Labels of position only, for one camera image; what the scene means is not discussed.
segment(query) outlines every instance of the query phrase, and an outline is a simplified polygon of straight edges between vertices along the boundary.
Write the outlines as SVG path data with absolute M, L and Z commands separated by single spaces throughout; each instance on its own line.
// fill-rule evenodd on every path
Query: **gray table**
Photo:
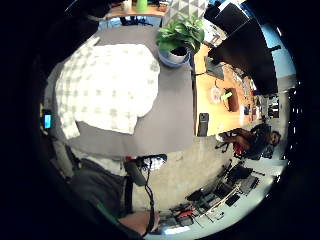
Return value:
M 98 31 L 105 44 L 144 44 L 158 58 L 155 36 L 157 28 L 149 26 L 128 26 Z M 77 122 L 80 136 L 67 140 L 62 132 L 57 115 L 55 95 L 46 94 L 46 103 L 51 104 L 53 127 L 51 134 L 82 152 L 93 156 L 138 156 L 175 152 L 192 145 L 193 97 L 190 67 L 178 69 L 164 66 L 160 60 L 159 92 L 151 111 L 138 119 L 133 135 L 106 131 Z M 58 64 L 48 78 L 48 89 L 53 89 L 62 63 Z

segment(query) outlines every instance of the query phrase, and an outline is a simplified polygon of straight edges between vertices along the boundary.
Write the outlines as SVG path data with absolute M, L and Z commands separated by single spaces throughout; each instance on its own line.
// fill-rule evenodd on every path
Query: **wooden desk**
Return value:
M 164 16 L 164 12 L 158 11 L 158 7 L 153 5 L 148 5 L 148 9 L 145 12 L 137 12 L 135 5 L 132 5 L 131 11 L 129 12 L 123 11 L 121 6 L 117 6 L 111 8 L 110 12 L 104 16 L 104 19 L 109 20 L 111 18 L 127 16 L 148 16 L 162 18 Z
M 195 72 L 197 74 L 206 72 L 205 56 L 207 56 L 209 47 L 202 45 L 200 51 L 195 55 Z M 241 105 L 254 107 L 254 98 L 251 94 L 250 79 L 244 78 L 246 89 L 236 78 L 235 72 L 230 65 L 223 66 L 224 80 L 213 77 L 206 73 L 196 76 L 195 82 L 195 112 L 194 112 L 194 132 L 197 135 L 199 124 L 199 113 L 209 113 L 209 124 L 207 136 L 229 131 L 256 120 L 255 115 L 244 115 Z M 239 109 L 236 112 L 229 112 L 227 101 L 212 103 L 209 99 L 210 89 L 218 87 L 220 90 L 225 88 L 235 88 L 238 95 Z

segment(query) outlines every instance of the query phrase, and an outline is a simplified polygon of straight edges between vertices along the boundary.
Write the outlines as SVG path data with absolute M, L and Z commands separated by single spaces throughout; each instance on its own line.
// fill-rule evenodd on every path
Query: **mug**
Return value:
M 131 0 L 125 0 L 122 2 L 123 11 L 129 12 L 131 10 L 132 2 Z

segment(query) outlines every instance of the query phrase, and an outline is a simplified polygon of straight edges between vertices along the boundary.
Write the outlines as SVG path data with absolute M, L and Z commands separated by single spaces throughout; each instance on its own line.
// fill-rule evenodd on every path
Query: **shoe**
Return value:
M 224 142 L 224 141 L 223 141 L 223 137 L 220 136 L 220 134 L 221 134 L 221 133 L 216 134 L 216 139 L 217 139 L 218 142 Z

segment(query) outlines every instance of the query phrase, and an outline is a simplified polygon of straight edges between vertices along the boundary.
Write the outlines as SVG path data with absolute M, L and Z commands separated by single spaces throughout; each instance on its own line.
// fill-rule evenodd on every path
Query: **person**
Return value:
M 237 128 L 232 130 L 232 133 L 236 136 L 224 136 L 223 141 L 237 143 L 248 158 L 261 156 L 268 146 L 277 146 L 281 139 L 281 134 L 278 131 L 271 131 L 271 127 L 266 123 L 258 124 L 250 131 Z
M 69 185 L 83 200 L 98 209 L 115 227 L 130 238 L 141 238 L 147 232 L 150 212 L 126 213 L 121 206 L 125 177 L 115 175 L 89 159 L 81 159 L 81 168 L 74 172 Z M 159 213 L 154 213 L 151 231 L 157 229 Z

